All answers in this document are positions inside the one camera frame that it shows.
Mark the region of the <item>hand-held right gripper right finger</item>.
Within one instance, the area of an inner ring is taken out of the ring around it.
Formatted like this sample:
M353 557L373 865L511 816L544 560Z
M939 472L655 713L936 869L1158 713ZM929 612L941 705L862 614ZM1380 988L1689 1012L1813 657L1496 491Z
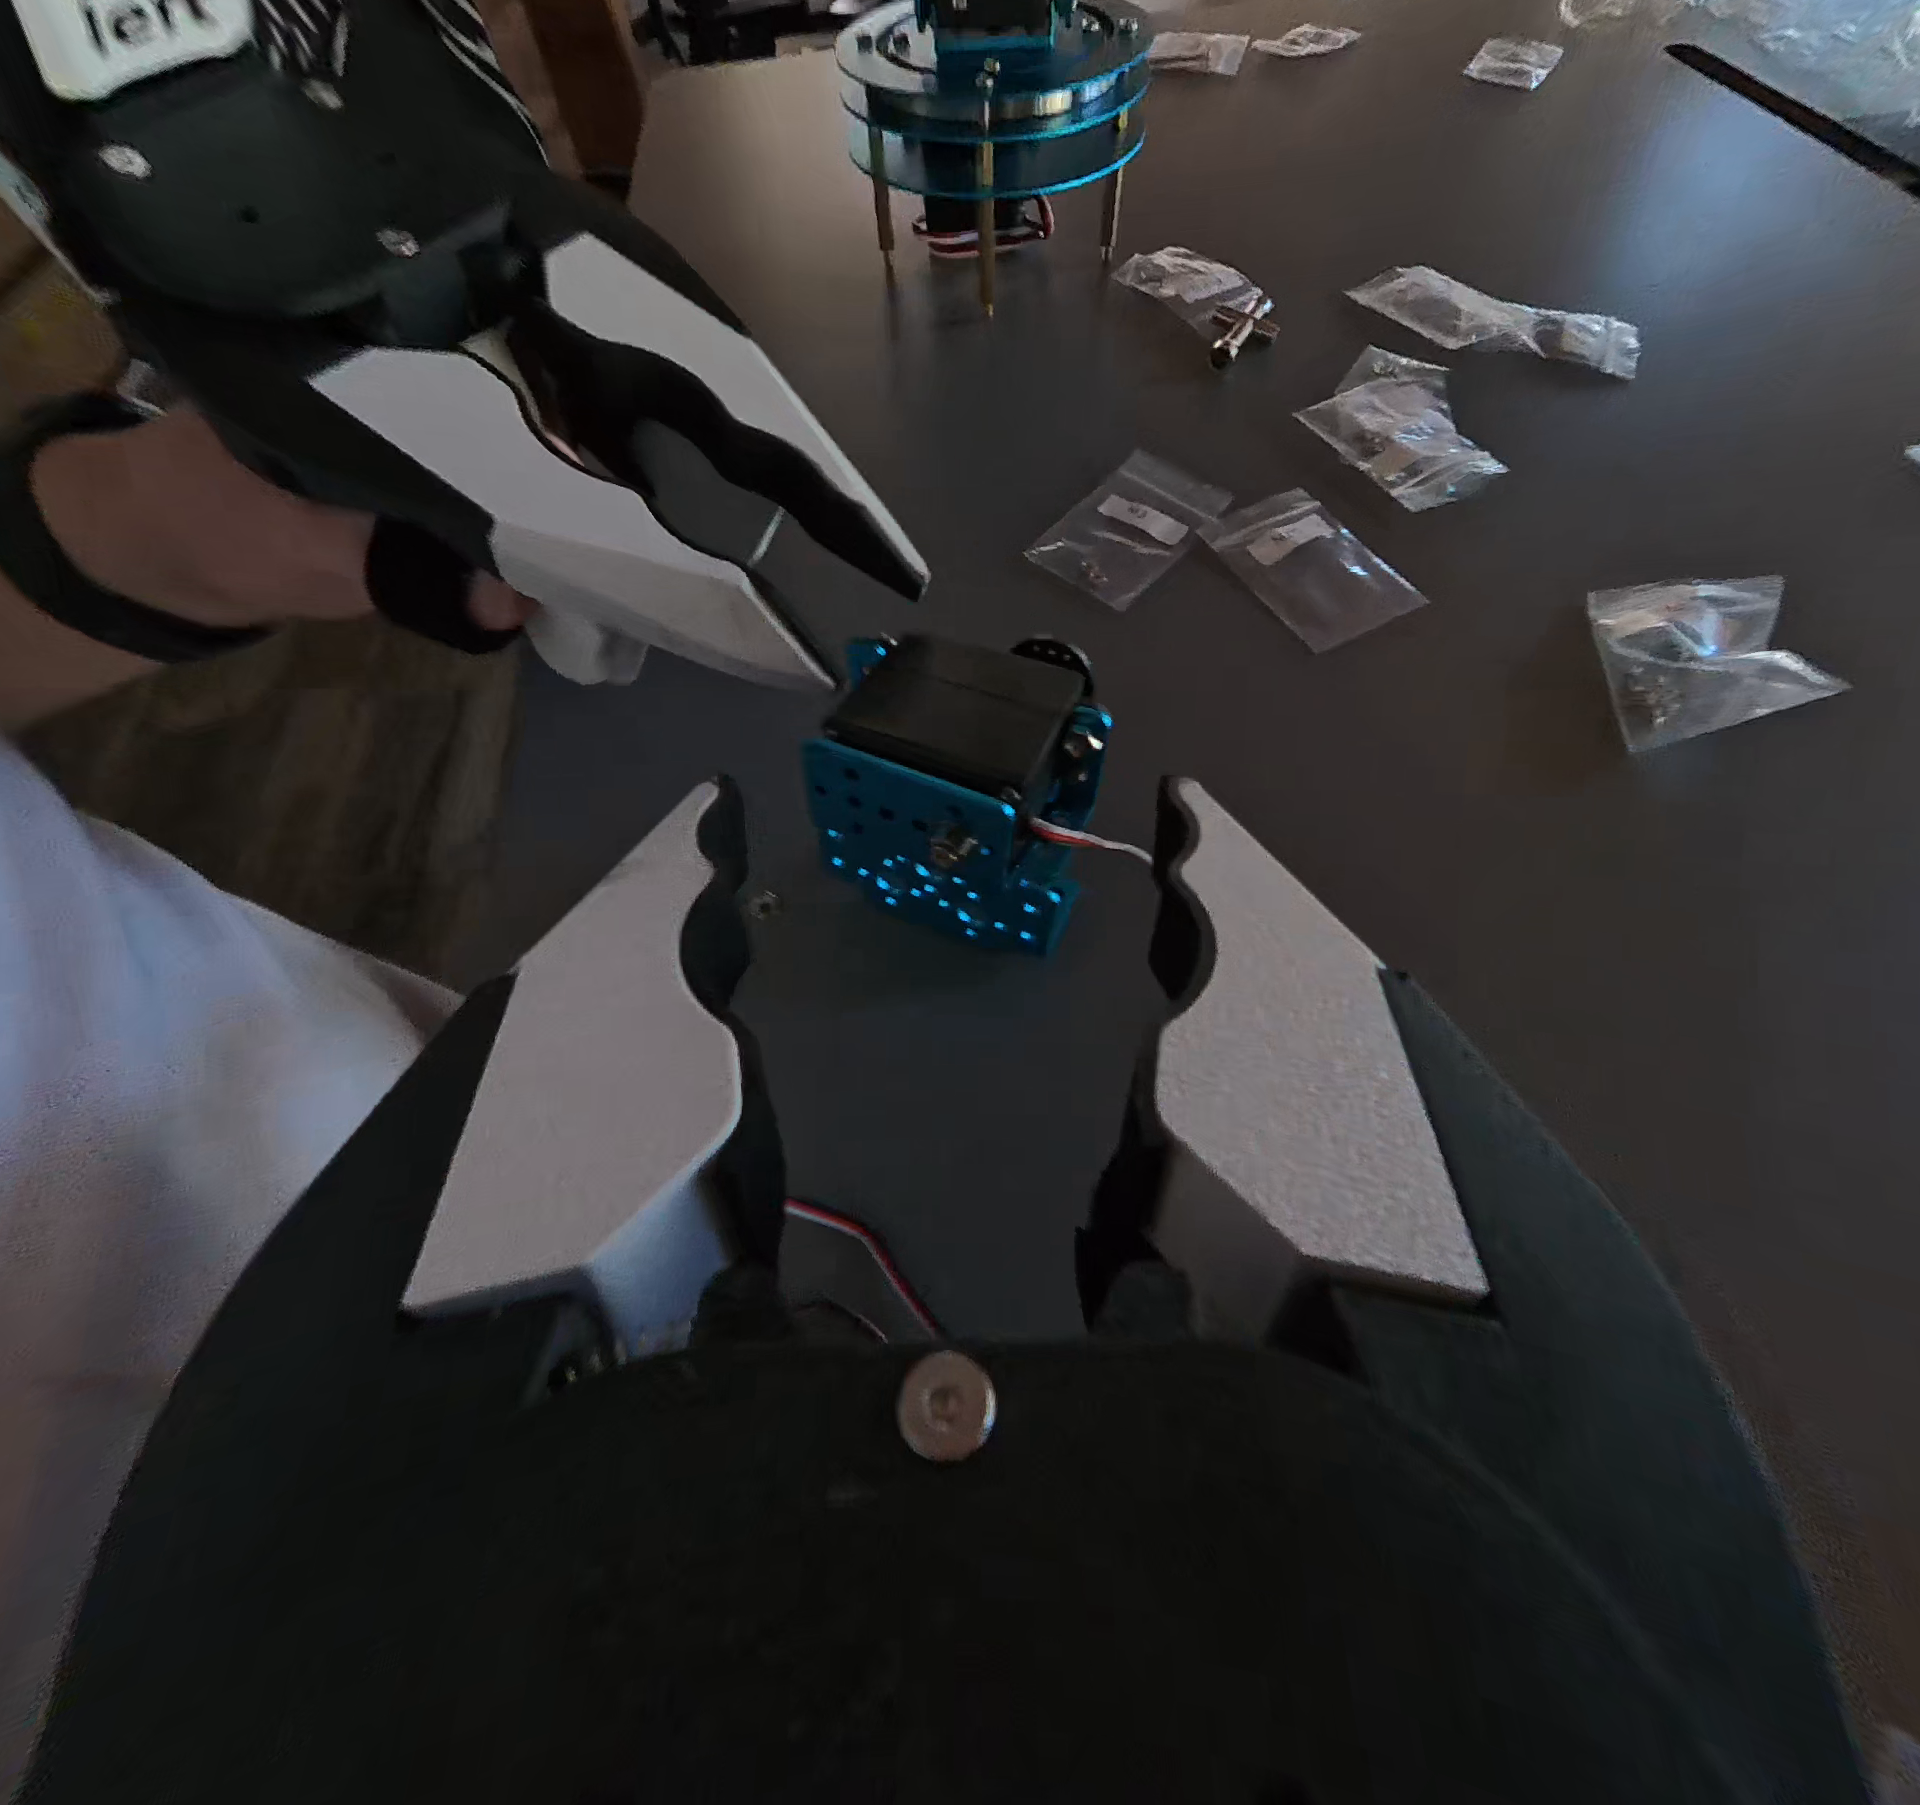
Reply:
M1335 1288L1491 1293L1380 957L1196 779L1161 785L1165 1022L1078 1232L1094 1324L1145 1267L1199 1332L1283 1332Z

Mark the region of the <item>wooden pillar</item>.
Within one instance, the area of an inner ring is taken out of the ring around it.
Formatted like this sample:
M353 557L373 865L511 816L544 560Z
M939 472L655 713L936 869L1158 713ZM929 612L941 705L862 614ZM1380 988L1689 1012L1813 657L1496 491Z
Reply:
M478 0L501 65L555 162L628 175L646 89L626 0Z

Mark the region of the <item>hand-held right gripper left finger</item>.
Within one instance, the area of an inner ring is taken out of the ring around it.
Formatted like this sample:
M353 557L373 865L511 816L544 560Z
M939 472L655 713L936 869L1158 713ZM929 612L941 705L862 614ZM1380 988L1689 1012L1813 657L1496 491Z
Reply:
M616 1354L685 1340L781 1227L778 1127L733 1018L737 785L696 785L513 972L405 1305L581 1303Z

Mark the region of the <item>long clear plastic bag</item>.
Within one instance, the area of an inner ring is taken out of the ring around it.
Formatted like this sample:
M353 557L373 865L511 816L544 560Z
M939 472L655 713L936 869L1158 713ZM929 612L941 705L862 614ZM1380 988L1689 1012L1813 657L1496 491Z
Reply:
M1501 299L1427 264L1397 264L1346 295L1448 351L1526 354L1631 383L1642 360L1637 326L1611 314Z

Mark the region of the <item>blue acrylic robot base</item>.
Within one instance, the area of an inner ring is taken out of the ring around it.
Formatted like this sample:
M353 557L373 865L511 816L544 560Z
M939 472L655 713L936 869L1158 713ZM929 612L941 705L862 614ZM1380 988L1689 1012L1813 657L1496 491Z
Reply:
M1007 227L1092 187L1112 263L1123 176L1145 145L1155 40L1131 0L892 0L854 18L835 62L885 260L892 200L910 194L931 243L967 231L978 299L995 314Z

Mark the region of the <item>crumpled clear plastic bag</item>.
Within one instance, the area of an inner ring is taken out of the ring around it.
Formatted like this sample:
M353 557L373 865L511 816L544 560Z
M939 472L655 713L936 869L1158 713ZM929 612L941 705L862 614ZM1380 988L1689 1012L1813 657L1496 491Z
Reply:
M1409 514L1476 498L1507 474L1453 423L1448 370L1380 346L1294 421Z

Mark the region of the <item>white shirt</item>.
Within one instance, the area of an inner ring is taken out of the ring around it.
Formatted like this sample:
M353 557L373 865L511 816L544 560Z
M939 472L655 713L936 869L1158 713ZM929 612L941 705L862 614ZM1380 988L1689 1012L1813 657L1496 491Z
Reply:
M233 1280L459 1008L2 760L2 1741Z

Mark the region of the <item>clear bag with white label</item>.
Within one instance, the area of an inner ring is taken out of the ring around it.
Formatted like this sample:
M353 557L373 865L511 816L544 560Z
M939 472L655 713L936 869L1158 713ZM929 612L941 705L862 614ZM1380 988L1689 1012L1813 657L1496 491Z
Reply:
M1245 504L1205 521L1199 536L1313 655L1427 608L1426 593L1304 488Z

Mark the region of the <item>black servo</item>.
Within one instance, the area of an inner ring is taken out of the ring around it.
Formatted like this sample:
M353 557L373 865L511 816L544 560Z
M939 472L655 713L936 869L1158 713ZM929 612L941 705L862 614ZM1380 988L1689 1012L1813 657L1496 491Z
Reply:
M804 744L823 871L876 913L1045 958L1078 901L1074 857L1094 849L1113 731L1066 640L854 640L850 688Z

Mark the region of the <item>person's left forearm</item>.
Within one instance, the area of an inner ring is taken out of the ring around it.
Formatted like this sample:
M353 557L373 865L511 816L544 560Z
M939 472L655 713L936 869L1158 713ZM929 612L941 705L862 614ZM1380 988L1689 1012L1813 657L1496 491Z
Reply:
M108 593L108 628L129 609L200 633L250 633L219 598L214 554L231 546L233 488L243 468L193 415L114 430L69 430L5 476L2 720L34 727L179 657L154 657L58 617L68 573Z

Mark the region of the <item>clear bag with dark screws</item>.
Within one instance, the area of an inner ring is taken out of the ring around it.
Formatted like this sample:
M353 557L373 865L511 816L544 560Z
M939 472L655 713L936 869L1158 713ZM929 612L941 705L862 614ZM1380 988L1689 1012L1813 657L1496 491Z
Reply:
M1590 637L1627 753L1655 753L1849 690L1774 640L1786 593L1781 573L1588 593Z

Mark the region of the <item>person's left hand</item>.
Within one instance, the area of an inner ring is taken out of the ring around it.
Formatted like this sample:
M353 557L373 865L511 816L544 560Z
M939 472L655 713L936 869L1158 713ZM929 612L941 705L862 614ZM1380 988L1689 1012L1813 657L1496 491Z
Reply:
M489 652L540 614L527 593L413 527L298 498L249 471L233 505L231 546L214 554L213 573L239 623L385 617Z

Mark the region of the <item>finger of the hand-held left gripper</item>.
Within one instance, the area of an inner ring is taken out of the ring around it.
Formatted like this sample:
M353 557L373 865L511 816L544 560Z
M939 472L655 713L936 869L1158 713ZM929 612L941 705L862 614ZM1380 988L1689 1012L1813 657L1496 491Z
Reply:
M530 596L538 644L569 678L628 678L632 646L655 646L756 686L830 686L739 564L688 545L561 439L504 341L357 349L314 393L339 421L337 474L366 474L387 519Z
M843 565L922 598L932 572L886 501L731 308L676 252L649 236L642 246L573 233L541 253L541 285L519 301L517 341L569 443L634 474L640 429L657 424Z

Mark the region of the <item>dark grey desk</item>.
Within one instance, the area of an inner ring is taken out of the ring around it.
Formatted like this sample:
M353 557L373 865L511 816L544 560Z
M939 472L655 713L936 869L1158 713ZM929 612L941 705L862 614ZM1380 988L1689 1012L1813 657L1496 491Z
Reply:
M1559 0L1335 0L1359 41L1173 74L1120 252L1235 263L1271 348L1217 372L1097 253L1098 200L985 318L906 236L882 276L828 51L669 72L636 214L756 330L935 567L922 609L768 565L830 643L1087 650L1115 713L1097 827L1199 779L1453 1023L1634 1224L1784 1482L1862 1758L1917 1798L1917 200ZM1448 351L1346 292L1427 264L1637 326L1637 379ZM1294 421L1380 346L1448 370L1507 463L1409 514ZM1427 608L1308 652L1206 545L1128 612L1026 550L1145 449L1304 488ZM1774 640L1849 685L1631 754L1586 596L1781 573Z

